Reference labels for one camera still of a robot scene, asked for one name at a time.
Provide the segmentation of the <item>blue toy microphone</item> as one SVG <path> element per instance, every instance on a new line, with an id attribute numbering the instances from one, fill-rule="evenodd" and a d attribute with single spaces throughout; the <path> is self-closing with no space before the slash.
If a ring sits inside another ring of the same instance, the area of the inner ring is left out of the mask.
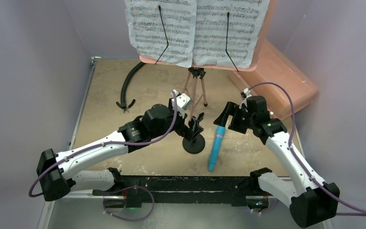
<path id="1" fill-rule="evenodd" d="M 226 128 L 224 126 L 217 126 L 214 134 L 213 145 L 208 161 L 208 171 L 212 172 L 217 163 L 218 155 L 225 135 Z"/>

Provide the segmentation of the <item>black round microphone stand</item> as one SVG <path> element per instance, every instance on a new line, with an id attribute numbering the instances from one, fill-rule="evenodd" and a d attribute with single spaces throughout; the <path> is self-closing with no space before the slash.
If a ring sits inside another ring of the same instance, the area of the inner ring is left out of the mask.
<path id="1" fill-rule="evenodd" d="M 203 128 L 189 129 L 183 138 L 182 145 L 186 152 L 190 154 L 198 154 L 205 148 L 205 139 L 201 135 Z"/>

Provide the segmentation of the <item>printed sheet music page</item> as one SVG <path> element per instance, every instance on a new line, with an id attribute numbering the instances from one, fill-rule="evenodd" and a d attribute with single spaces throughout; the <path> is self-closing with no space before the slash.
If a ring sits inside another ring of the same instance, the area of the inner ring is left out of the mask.
<path id="1" fill-rule="evenodd" d="M 199 0 L 193 63 L 249 68 L 269 4 L 268 0 Z"/>

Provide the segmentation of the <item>white paper sheet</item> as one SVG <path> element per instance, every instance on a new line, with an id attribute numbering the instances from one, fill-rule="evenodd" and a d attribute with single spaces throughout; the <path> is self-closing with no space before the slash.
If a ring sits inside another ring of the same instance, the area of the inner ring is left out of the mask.
<path id="1" fill-rule="evenodd" d="M 191 67 L 197 1 L 126 0 L 130 44 L 156 62 Z"/>

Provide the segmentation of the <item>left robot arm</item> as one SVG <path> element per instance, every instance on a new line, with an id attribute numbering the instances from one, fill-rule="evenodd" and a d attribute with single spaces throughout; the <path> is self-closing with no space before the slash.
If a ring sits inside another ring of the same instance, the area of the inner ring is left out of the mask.
<path id="1" fill-rule="evenodd" d="M 108 168 L 95 175 L 86 168 L 112 157 L 131 153 L 175 132 L 187 142 L 194 142 L 203 128 L 199 123 L 204 113 L 192 116 L 185 125 L 187 114 L 175 111 L 172 104 L 155 104 L 143 115 L 121 126 L 108 136 L 74 150 L 41 153 L 36 169 L 38 178 L 29 190 L 30 197 L 43 196 L 45 201 L 58 200 L 70 192 L 86 189 L 108 191 L 118 195 L 123 182 Z"/>

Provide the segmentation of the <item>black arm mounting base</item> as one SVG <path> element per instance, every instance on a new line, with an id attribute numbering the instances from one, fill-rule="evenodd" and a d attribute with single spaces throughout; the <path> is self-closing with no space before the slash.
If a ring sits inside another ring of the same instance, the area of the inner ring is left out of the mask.
<path id="1" fill-rule="evenodd" d="M 132 176 L 122 175 L 107 191 L 98 188 L 94 196 L 121 196 L 128 208 L 143 203 L 229 204 L 233 207 L 267 209 L 273 197 L 252 184 L 250 177 Z"/>

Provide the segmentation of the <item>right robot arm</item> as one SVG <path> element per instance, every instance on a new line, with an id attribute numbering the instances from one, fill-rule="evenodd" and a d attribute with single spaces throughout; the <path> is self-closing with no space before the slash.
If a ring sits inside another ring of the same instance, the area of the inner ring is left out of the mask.
<path id="1" fill-rule="evenodd" d="M 263 191 L 285 204 L 294 222 L 307 228 L 336 216 L 340 190 L 328 184 L 302 157 L 280 119 L 271 118 L 262 96 L 249 96 L 241 104 L 227 102 L 215 125 L 245 134 L 251 129 L 284 166 L 291 182 L 286 182 L 270 169 L 251 172 L 248 187 L 254 194 Z"/>

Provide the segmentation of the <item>black foam tube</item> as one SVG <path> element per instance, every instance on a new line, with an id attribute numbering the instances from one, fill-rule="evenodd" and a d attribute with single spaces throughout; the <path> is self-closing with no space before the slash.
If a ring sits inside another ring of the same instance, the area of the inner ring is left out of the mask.
<path id="1" fill-rule="evenodd" d="M 130 85 L 130 82 L 132 80 L 132 78 L 135 76 L 135 74 L 143 67 L 145 66 L 146 63 L 144 62 L 139 62 L 137 65 L 135 65 L 130 71 L 129 73 L 127 74 L 124 82 L 123 82 L 123 85 L 122 85 L 122 88 L 121 88 L 121 93 L 120 93 L 120 101 L 121 100 L 124 100 L 126 102 L 126 95 L 127 95 L 127 90 L 128 90 L 128 87 Z"/>

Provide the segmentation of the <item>pink plastic storage box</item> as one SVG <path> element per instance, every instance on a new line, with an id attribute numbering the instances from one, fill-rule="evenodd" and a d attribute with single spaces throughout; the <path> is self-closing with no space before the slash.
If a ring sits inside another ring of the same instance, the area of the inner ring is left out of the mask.
<path id="1" fill-rule="evenodd" d="M 239 91 L 258 83 L 273 82 L 282 86 L 290 95 L 296 112 L 308 106 L 318 92 L 318 87 L 269 41 L 264 41 L 256 69 L 251 72 L 229 71 L 228 77 Z M 291 106 L 285 93 L 271 84 L 255 87 L 252 95 L 261 95 L 268 110 L 279 119 L 291 116 Z"/>

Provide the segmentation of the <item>aluminium frame rail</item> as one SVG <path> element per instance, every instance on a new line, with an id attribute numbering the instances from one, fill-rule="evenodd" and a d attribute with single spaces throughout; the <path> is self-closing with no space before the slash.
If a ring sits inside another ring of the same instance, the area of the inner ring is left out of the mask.
<path id="1" fill-rule="evenodd" d="M 212 140 L 198 154 L 187 153 L 178 140 L 159 142 L 129 156 L 119 156 L 93 167 L 117 167 L 127 175 L 246 176 L 267 167 L 284 181 L 290 178 L 278 158 L 252 137 L 226 137 L 217 164 L 208 171 Z M 114 218 L 103 212 L 102 198 L 83 191 L 47 205 L 41 217 L 44 229 L 295 229 L 289 209 L 275 199 L 262 215 L 248 207 L 229 204 L 144 203 L 140 208 L 115 209 Z"/>

